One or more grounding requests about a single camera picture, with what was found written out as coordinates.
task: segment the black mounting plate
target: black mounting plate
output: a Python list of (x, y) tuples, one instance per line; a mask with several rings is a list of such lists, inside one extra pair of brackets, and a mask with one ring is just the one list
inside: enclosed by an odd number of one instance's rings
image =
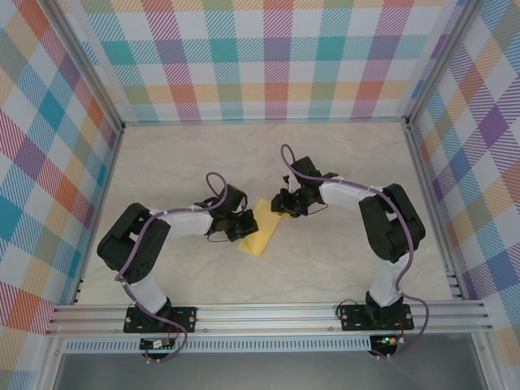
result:
[(395, 318), (403, 322), (404, 330), (414, 329), (414, 319), (409, 305), (400, 305), (394, 318), (390, 318), (380, 327), (376, 327), (365, 311), (366, 305), (341, 305), (338, 315), (341, 319), (341, 329), (344, 332), (351, 331), (400, 331), (401, 325)]
[[(187, 333), (195, 332), (196, 307), (171, 307), (168, 310), (168, 317), (171, 321), (175, 321), (184, 327)], [(167, 333), (168, 328), (169, 326), (166, 323), (149, 317), (135, 306), (130, 306), (127, 309), (123, 327), (124, 333)], [(173, 329), (171, 333), (175, 335), (176, 330)]]

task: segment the marble surface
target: marble surface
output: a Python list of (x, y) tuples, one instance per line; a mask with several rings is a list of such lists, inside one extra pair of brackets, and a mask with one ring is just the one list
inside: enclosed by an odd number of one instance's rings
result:
[[(451, 298), (398, 123), (128, 128), (95, 245), (133, 202), (168, 209), (209, 197), (204, 181), (208, 171), (222, 173), (228, 183), (244, 190), (251, 206), (260, 197), (271, 200), (287, 173), (280, 158), (284, 142), (297, 158), (309, 155), (322, 173), (334, 171), (370, 185), (401, 184), (427, 228), (402, 287), (425, 299)], [(169, 240), (154, 274), (171, 300), (182, 304), (363, 300), (378, 262), (359, 212), (334, 206), (307, 218), (283, 218), (261, 257), (238, 251), (237, 246), (238, 242), (209, 243), (203, 236)], [(80, 303), (128, 302), (114, 276), (94, 250)]]

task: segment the metal rail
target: metal rail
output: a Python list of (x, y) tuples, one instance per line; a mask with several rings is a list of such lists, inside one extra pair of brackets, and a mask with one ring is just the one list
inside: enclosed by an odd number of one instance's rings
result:
[[(425, 310), (416, 302), (412, 309), (417, 333)], [(489, 332), (492, 322), (481, 301), (429, 301), (430, 322), (426, 332)], [(207, 336), (323, 336), (378, 335), (388, 331), (341, 331), (336, 303), (197, 305), (197, 328), (191, 337)], [(126, 305), (61, 305), (50, 320), (47, 335), (53, 337), (115, 337), (123, 333)], [(143, 334), (135, 336), (165, 336)]]

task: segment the yellow sponge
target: yellow sponge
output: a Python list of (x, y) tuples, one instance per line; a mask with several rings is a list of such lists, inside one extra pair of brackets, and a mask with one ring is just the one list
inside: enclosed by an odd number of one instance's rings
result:
[(265, 199), (258, 201), (253, 214), (258, 224), (258, 231), (243, 238), (238, 245), (238, 250), (260, 256), (280, 221), (281, 215), (271, 213), (271, 202)]

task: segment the yellow object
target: yellow object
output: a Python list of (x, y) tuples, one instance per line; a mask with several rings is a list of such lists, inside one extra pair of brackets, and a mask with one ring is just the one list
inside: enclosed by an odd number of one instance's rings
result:
[(258, 224), (258, 231), (243, 238), (238, 245), (238, 250), (260, 256), (280, 221), (281, 215), (271, 213), (271, 202), (265, 199), (258, 201), (253, 214)]

